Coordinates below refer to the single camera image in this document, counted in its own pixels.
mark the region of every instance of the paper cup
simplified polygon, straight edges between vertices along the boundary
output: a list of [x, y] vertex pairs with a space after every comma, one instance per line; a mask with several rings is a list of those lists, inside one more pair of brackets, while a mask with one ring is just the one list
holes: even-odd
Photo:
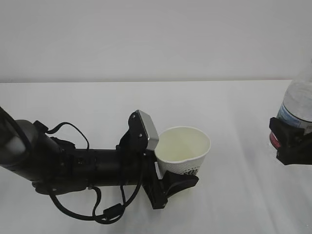
[[166, 171], [196, 175], [211, 142], [201, 130], [193, 127], [174, 127], [159, 136], [155, 149], [158, 167], [162, 175]]

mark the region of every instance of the white tabletop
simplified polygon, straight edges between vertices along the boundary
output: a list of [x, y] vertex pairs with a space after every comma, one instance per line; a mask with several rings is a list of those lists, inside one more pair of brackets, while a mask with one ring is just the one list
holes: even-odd
[[[132, 111], [151, 115], [159, 133], [177, 125], [206, 132], [212, 148], [198, 184], [152, 210], [143, 189], [124, 217], [110, 226], [65, 216], [31, 183], [0, 168], [0, 233], [54, 234], [310, 234], [312, 167], [283, 166], [269, 145], [284, 81], [0, 84], [0, 105], [15, 119], [77, 125], [91, 148], [114, 148]], [[85, 142], [64, 127], [57, 135], [78, 148]], [[118, 187], [102, 187], [99, 212], [121, 201]], [[126, 187], [129, 195], [133, 186]], [[94, 191], [59, 196], [90, 215]]]

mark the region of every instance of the black cable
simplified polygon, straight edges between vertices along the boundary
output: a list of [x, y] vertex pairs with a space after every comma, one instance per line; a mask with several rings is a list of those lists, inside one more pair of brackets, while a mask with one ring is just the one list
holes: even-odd
[[136, 184], [136, 188], [133, 191], [132, 195], [130, 196], [130, 198], [127, 200], [127, 202], [125, 203], [125, 207], [129, 206], [131, 204], [131, 202], [135, 199], [135, 197], [138, 194], [138, 191], [140, 190], [140, 187], [142, 185], [142, 181], [143, 181], [143, 155], [140, 156], [141, 159], [141, 172], [140, 172], [140, 177], [139, 180]]
[[31, 143], [29, 141], [29, 139], [27, 138], [26, 134], [23, 132], [23, 130], [21, 129], [21, 127], [16, 123], [16, 121], [4, 110], [0, 107], [0, 112], [3, 113], [5, 119], [9, 122], [9, 124], [13, 127], [13, 129], [17, 132], [17, 134], [19, 135], [20, 139], [22, 140], [22, 142], [25, 145], [26, 150], [28, 150], [28, 152], [32, 151], [32, 146]]
[[50, 198], [52, 199], [52, 202], [65, 215], [70, 216], [70, 217], [75, 218], [75, 219], [79, 219], [79, 220], [95, 221], [95, 222], [100, 223], [100, 224], [112, 224], [112, 223], [115, 223], [121, 219], [121, 217], [124, 214], [125, 208], [127, 206], [129, 206], [131, 204], [131, 202], [135, 199], [135, 197], [137, 196], [138, 191], [142, 185], [142, 179], [143, 179], [143, 155], [141, 155], [141, 172], [140, 172], [140, 178], [139, 178], [139, 181], [136, 185], [136, 188], [135, 188], [134, 192], [132, 193], [132, 195], [130, 196], [130, 198], [126, 201], [123, 185], [120, 186], [124, 209], [123, 209], [122, 213], [117, 218], [112, 219], [112, 220], [103, 220], [106, 218], [106, 216], [104, 214], [95, 215], [95, 211], [96, 211], [96, 209], [97, 209], [97, 207], [101, 201], [101, 190], [99, 188], [97, 188], [97, 187], [92, 188], [97, 193], [97, 200], [96, 200], [96, 204], [94, 205], [94, 208], [92, 211], [92, 216], [86, 216], [86, 215], [76, 214], [76, 213], [66, 209], [64, 206], [62, 206], [62, 204], [57, 199], [52, 188], [48, 185], [48, 183], [45, 183], [45, 184], [47, 187], [48, 194], [49, 194]]
[[60, 123], [60, 124], [58, 124], [55, 128], [46, 131], [46, 133], [47, 133], [47, 134], [54, 134], [54, 133], [56, 133], [56, 132], [57, 132], [62, 126], [64, 126], [64, 125], [70, 125], [70, 126], [72, 126], [73, 128], [75, 128], [75, 129], [83, 136], [83, 138], [84, 138], [84, 139], [86, 140], [86, 142], [87, 142], [87, 151], [88, 151], [89, 148], [90, 148], [90, 144], [89, 144], [88, 139], [87, 139], [86, 136], [85, 136], [75, 125], [73, 125], [72, 123], [69, 123], [69, 122]]

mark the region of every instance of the black robotic arm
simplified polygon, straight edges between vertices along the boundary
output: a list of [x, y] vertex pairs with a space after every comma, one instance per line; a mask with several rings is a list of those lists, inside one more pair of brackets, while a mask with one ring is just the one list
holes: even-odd
[[[36, 121], [14, 120], [0, 107], [0, 166], [32, 182], [36, 192], [49, 195], [56, 207], [73, 218], [111, 224], [118, 221], [125, 208], [136, 197], [142, 186], [153, 209], [162, 209], [175, 193], [196, 185], [195, 175], [178, 175], [167, 171], [163, 179], [156, 173], [154, 149], [158, 134], [152, 119], [137, 110], [129, 117], [129, 130], [121, 138], [115, 150], [76, 149], [69, 141], [48, 137], [52, 130]], [[136, 185], [127, 200], [123, 186]], [[117, 204], [96, 215], [101, 191], [98, 186], [120, 186], [122, 204]], [[94, 189], [97, 193], [92, 216], [73, 213], [64, 208], [56, 195]]]

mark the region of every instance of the white wall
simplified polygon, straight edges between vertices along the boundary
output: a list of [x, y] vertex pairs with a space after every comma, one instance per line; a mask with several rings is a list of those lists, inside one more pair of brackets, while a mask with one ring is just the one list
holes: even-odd
[[1, 0], [0, 81], [292, 78], [311, 0]]

